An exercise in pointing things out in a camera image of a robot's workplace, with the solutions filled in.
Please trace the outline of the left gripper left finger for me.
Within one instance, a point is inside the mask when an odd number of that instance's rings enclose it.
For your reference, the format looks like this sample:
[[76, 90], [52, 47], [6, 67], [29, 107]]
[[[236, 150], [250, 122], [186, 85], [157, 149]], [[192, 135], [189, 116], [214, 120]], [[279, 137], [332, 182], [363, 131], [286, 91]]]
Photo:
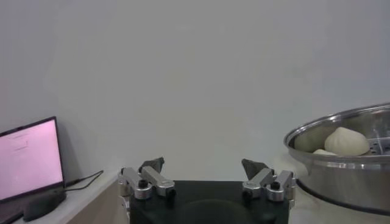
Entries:
[[136, 200], [148, 200], [153, 190], [158, 196], [170, 199], [176, 196], [175, 182], [161, 175], [165, 160], [159, 157], [144, 161], [135, 170], [132, 167], [123, 167], [119, 171], [119, 180], [130, 187]]

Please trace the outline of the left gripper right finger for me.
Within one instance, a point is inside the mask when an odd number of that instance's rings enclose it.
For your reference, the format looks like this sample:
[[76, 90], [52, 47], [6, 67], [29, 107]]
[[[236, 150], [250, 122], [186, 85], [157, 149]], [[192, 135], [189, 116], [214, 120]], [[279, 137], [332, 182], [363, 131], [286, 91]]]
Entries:
[[248, 177], [243, 182], [242, 196], [245, 201], [266, 197], [273, 202], [295, 202], [296, 179], [293, 172], [283, 170], [276, 174], [264, 163], [249, 159], [242, 159], [241, 164]]

